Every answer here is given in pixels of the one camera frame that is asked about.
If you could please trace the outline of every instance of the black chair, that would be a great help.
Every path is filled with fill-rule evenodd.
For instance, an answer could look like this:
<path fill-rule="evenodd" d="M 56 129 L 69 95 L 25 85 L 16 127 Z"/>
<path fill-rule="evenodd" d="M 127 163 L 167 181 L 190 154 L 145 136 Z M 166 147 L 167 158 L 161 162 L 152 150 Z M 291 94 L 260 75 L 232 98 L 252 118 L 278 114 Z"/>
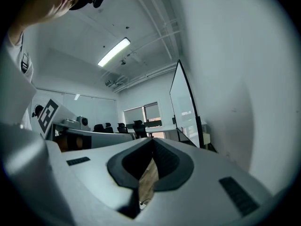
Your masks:
<path fill-rule="evenodd" d="M 141 120 L 139 121 L 134 121 L 135 125 L 133 125 L 133 129 L 136 133 L 136 138 L 138 139 L 139 137 L 141 138 L 146 138 L 147 134 L 145 131 L 145 126 L 143 125 L 143 122 Z"/>
<path fill-rule="evenodd" d="M 105 133 L 105 128 L 103 128 L 102 124 L 98 124 L 94 126 L 94 131 L 93 132 L 102 132 Z"/>
<path fill-rule="evenodd" d="M 105 133 L 114 133 L 113 128 L 111 127 L 111 123 L 105 124 Z"/>
<path fill-rule="evenodd" d="M 117 130 L 119 131 L 119 133 L 128 134 L 127 127 L 124 123 L 118 123 Z"/>

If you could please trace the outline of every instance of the wooden surface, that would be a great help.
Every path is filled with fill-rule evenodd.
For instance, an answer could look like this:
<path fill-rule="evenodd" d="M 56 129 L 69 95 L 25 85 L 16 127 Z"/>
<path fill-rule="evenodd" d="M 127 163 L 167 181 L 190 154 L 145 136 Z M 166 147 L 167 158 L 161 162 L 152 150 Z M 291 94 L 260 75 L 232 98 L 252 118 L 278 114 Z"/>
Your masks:
<path fill-rule="evenodd" d="M 148 204 L 154 196 L 154 183 L 158 181 L 158 170 L 152 159 L 139 181 L 139 201 Z"/>

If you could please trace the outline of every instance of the desk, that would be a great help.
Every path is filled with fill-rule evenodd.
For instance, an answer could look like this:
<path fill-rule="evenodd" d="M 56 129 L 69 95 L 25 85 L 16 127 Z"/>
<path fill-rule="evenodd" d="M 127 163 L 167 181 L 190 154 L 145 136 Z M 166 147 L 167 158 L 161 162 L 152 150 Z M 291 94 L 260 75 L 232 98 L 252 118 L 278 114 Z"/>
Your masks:
<path fill-rule="evenodd" d="M 207 125 L 207 122 L 202 121 L 202 126 Z M 165 132 L 165 131 L 171 131 L 176 130 L 175 125 L 168 125 L 168 126 L 159 126 L 159 127 L 146 127 L 145 131 L 146 133 L 156 133 L 156 132 Z M 128 129 L 129 133 L 135 133 L 134 129 Z"/>

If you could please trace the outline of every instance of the fluorescent light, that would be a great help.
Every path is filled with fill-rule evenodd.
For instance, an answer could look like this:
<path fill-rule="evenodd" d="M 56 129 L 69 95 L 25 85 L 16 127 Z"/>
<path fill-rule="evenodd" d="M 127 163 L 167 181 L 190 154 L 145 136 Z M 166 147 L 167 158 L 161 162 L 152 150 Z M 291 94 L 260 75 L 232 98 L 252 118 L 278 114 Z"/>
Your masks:
<path fill-rule="evenodd" d="M 130 45 L 130 40 L 124 38 L 119 44 L 117 44 L 114 48 L 111 49 L 109 53 L 101 61 L 99 61 L 98 65 L 103 67 L 106 63 L 108 63 L 115 55 L 117 55 L 121 50 Z"/>
<path fill-rule="evenodd" d="M 74 100 L 77 100 L 79 98 L 80 94 L 76 94 Z"/>

